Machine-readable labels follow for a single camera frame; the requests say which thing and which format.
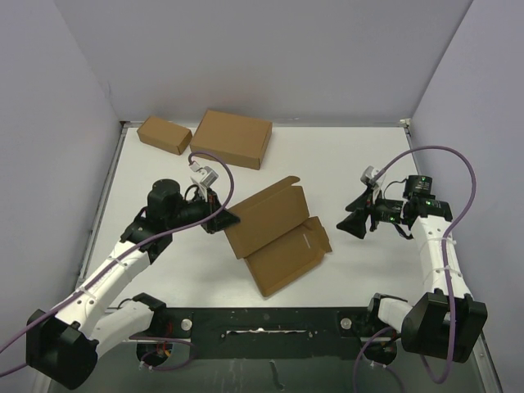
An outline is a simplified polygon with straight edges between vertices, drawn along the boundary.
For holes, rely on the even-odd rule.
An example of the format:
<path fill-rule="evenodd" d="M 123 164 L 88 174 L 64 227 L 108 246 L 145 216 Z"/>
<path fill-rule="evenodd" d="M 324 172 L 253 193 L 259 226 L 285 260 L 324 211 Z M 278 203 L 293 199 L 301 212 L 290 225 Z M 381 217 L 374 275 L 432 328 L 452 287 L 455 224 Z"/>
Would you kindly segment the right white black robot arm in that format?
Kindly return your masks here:
<path fill-rule="evenodd" d="M 445 201 L 431 194 L 432 179 L 410 175 L 404 180 L 400 200 L 384 197 L 377 169 L 368 167 L 360 180 L 365 191 L 347 207 L 337 229 L 359 239 L 392 224 L 406 240 L 415 241 L 422 266 L 421 299 L 410 305 L 397 296 L 377 293 L 364 314 L 364 325 L 373 334 L 394 328 L 408 352 L 446 359 L 454 338 L 452 360 L 464 363 L 487 320 L 487 308 L 475 301 L 459 267 L 454 239 L 448 229 L 453 215 Z"/>

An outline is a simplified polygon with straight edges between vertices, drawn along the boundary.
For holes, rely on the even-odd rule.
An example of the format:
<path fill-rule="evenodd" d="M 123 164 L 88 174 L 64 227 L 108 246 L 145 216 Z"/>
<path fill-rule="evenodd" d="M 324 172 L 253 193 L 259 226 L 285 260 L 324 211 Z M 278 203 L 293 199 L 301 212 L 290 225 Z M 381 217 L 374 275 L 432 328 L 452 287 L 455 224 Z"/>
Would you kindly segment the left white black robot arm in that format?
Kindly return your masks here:
<path fill-rule="evenodd" d="M 132 300 L 114 316 L 106 309 L 160 256 L 173 235 L 201 226 L 216 233 L 240 219 L 220 203 L 213 175 L 192 178 L 196 192 L 187 200 L 172 179 L 153 183 L 146 205 L 124 230 L 112 252 L 88 280 L 45 313 L 36 310 L 27 322 L 25 362 L 73 390 L 81 386 L 111 347 L 136 332 L 155 337 L 165 330 L 163 304 L 149 296 Z"/>

